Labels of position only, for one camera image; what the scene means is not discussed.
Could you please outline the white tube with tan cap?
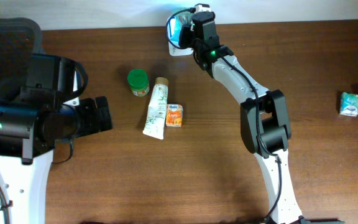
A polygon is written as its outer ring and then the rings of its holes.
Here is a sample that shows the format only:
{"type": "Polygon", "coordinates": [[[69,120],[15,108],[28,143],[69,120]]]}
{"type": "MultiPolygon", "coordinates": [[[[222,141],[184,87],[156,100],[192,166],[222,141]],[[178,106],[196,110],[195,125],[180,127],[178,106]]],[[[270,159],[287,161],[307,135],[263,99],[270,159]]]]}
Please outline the white tube with tan cap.
{"type": "Polygon", "coordinates": [[[168,80],[157,77],[148,105],[143,134],[162,140],[167,113],[168,80]]]}

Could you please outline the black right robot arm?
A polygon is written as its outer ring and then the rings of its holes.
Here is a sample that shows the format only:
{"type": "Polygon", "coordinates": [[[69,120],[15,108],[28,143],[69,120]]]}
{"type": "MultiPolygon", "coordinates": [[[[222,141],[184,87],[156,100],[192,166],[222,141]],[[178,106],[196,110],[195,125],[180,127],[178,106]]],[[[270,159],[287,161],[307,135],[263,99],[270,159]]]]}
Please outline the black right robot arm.
{"type": "Polygon", "coordinates": [[[215,14],[207,4],[188,8],[190,22],[181,28],[178,46],[191,48],[198,66],[222,84],[240,106],[241,138],[255,156],[268,194],[263,223],[302,223],[288,168],[291,127],[284,94],[255,81],[234,52],[220,43],[215,14]]]}

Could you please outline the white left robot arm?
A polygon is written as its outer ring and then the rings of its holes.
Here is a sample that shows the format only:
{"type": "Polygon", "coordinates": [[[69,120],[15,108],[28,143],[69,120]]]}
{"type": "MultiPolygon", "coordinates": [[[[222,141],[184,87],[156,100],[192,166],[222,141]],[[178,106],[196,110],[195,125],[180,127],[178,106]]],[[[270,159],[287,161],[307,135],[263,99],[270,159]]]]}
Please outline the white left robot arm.
{"type": "Polygon", "coordinates": [[[65,57],[33,54],[0,96],[0,223],[44,223],[57,142],[112,129],[105,97],[82,98],[88,74],[65,57]]]}

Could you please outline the green lidded jar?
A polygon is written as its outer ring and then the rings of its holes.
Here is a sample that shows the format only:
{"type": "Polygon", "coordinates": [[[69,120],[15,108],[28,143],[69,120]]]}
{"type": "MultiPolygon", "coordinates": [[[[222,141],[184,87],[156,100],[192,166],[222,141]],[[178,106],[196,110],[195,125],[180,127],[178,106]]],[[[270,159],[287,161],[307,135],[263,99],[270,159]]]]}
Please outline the green lidded jar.
{"type": "Polygon", "coordinates": [[[149,78],[146,71],[142,69],[131,70],[128,73],[127,81],[135,96],[145,96],[150,90],[149,78]]]}

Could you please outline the teal tissue packet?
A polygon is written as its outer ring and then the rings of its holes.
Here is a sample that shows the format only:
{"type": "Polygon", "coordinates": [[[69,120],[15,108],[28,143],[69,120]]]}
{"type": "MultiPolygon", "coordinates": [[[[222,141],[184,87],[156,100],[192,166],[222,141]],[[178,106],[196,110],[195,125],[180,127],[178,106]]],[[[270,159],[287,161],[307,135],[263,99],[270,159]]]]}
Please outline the teal tissue packet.
{"type": "Polygon", "coordinates": [[[343,92],[341,94],[339,114],[344,116],[358,116],[358,95],[343,92]]]}

